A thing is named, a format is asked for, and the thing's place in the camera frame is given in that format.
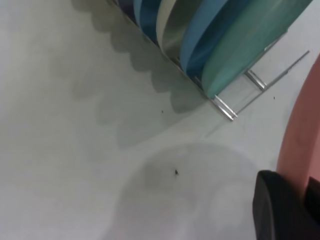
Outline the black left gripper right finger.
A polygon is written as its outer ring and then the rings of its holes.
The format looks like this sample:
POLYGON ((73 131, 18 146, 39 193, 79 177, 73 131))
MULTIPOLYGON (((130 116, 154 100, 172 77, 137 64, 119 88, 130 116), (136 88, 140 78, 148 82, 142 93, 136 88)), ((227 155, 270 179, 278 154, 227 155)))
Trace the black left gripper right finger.
POLYGON ((304 215, 306 218, 320 217, 320 182, 311 176, 304 195, 304 215))

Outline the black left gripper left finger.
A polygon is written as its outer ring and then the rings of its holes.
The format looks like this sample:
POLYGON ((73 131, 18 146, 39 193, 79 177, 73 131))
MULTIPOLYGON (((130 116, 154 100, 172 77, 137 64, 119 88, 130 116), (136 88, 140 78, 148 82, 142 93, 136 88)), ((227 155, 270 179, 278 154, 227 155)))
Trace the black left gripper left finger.
POLYGON ((320 223, 280 174, 257 173, 252 216, 257 240, 318 240, 320 223))

